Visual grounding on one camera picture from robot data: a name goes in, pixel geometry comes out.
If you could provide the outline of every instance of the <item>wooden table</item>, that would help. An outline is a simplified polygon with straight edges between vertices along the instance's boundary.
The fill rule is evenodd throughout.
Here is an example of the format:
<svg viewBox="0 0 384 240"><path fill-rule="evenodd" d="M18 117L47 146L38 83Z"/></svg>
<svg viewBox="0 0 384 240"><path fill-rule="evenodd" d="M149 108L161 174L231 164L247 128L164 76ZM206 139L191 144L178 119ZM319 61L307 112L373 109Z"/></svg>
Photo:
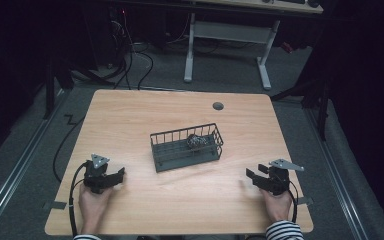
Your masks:
<svg viewBox="0 0 384 240"><path fill-rule="evenodd" d="M215 110L214 102L224 109ZM207 123L216 123L224 140L220 160L156 172L151 133ZM126 168L100 228L111 235L262 233L270 222L245 169L290 160L270 98L262 94L98 90L56 201L68 201L74 172L92 153L111 158L108 174ZM302 196L294 171L290 178ZM77 189L74 202L80 229ZM306 205L299 205L297 223L304 232L313 229ZM68 208L52 209L45 230L70 235Z"/></svg>

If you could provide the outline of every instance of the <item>desk leg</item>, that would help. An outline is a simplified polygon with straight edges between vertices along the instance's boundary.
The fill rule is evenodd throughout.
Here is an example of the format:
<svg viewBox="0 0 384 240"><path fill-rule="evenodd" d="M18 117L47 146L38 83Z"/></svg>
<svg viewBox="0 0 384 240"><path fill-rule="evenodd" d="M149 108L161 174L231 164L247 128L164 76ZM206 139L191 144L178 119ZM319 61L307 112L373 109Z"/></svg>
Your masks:
<svg viewBox="0 0 384 240"><path fill-rule="evenodd" d="M185 82L192 81L192 70L193 70L193 40L195 34L195 13L191 13L191 24L189 29L189 49L188 55L186 56L186 67L185 67Z"/></svg>
<svg viewBox="0 0 384 240"><path fill-rule="evenodd" d="M270 49L273 45L274 38L276 37L277 29L279 28L280 21L274 22L273 27L270 30L269 38L267 40L266 48L262 57L257 58L258 69L260 70L261 81L263 82L263 88L266 90L271 89L270 79L267 74L266 61L270 53Z"/></svg>

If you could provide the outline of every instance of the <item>gray carpet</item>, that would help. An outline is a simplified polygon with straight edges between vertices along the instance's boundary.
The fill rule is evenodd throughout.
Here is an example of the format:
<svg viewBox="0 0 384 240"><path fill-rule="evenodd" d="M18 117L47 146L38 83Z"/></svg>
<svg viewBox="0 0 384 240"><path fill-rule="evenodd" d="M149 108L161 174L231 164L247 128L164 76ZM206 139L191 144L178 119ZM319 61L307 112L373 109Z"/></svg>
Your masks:
<svg viewBox="0 0 384 240"><path fill-rule="evenodd" d="M144 51L152 57L153 68L142 83L143 89L168 88L274 95L295 84L311 53L311 49L305 49L287 54L282 49L274 48L267 61L273 88L267 92L262 89L255 65L255 57L258 56L261 46L251 45L240 49L220 46L211 54L196 54L194 79L188 84L182 80L186 52L183 46L172 45L164 51L149 47ZM138 53L133 54L132 69L128 75L132 87L137 86L141 77L151 67L151 61L139 53L140 48L145 46L136 47ZM211 50L208 46L197 48L203 52ZM87 111L94 91L100 88L104 87L93 82L77 81L71 92L63 94L67 98L49 122L47 131L31 156L27 171L0 216L0 239L71 239L69 236L47 236L44 232L49 214L49 209L44 206L55 198L59 186L52 172L52 161L61 141L73 127L68 124L68 117L65 115L72 115L73 122L81 119ZM119 88L126 89L126 81L123 81ZM34 105L14 125L10 136L0 148L0 189L22 156L30 138L43 123L44 100L42 90ZM355 239L333 187L325 155L313 131L314 126L309 121L306 110L301 108L299 98L274 102L274 107L293 161L306 168L305 172L298 173L303 192L314 201L309 206L314 230L305 234L305 238ZM57 158L59 176L64 174L79 131L80 126L69 135L61 148ZM331 104L326 136L326 143L355 203L368 238L384 239L382 209L348 148ZM135 238L136 236L105 236L104 239ZM187 239L225 240L232 239L232 236L188 236Z"/></svg>

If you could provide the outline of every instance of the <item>human hand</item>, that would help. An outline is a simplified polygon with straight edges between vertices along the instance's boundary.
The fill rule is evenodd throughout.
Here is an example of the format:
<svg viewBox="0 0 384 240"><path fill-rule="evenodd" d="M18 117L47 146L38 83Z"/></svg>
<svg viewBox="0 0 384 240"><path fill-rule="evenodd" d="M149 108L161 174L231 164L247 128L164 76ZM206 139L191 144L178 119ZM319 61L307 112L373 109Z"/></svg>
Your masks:
<svg viewBox="0 0 384 240"><path fill-rule="evenodd" d="M113 187L104 189L101 194L96 194L86 187L80 185L79 205L83 216L83 228L81 234L96 234L102 216L107 209L108 200L113 191Z"/></svg>
<svg viewBox="0 0 384 240"><path fill-rule="evenodd" d="M260 192L263 194L270 221L275 223L281 220L288 220L289 209L292 204L292 198L289 193L285 191L275 196L264 189L260 189Z"/></svg>

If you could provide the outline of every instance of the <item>black and white striped sleeve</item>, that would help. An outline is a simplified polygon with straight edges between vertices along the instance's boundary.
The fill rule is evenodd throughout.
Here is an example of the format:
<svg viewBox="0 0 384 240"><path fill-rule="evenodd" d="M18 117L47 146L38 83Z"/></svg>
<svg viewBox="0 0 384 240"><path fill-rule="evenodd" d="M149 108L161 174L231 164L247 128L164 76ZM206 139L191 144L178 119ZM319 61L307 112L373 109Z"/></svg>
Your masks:
<svg viewBox="0 0 384 240"><path fill-rule="evenodd" d="M73 240L101 240L99 237L93 235L77 235Z"/></svg>
<svg viewBox="0 0 384 240"><path fill-rule="evenodd" d="M266 231L267 240L304 240L298 224L289 221L273 223Z"/></svg>

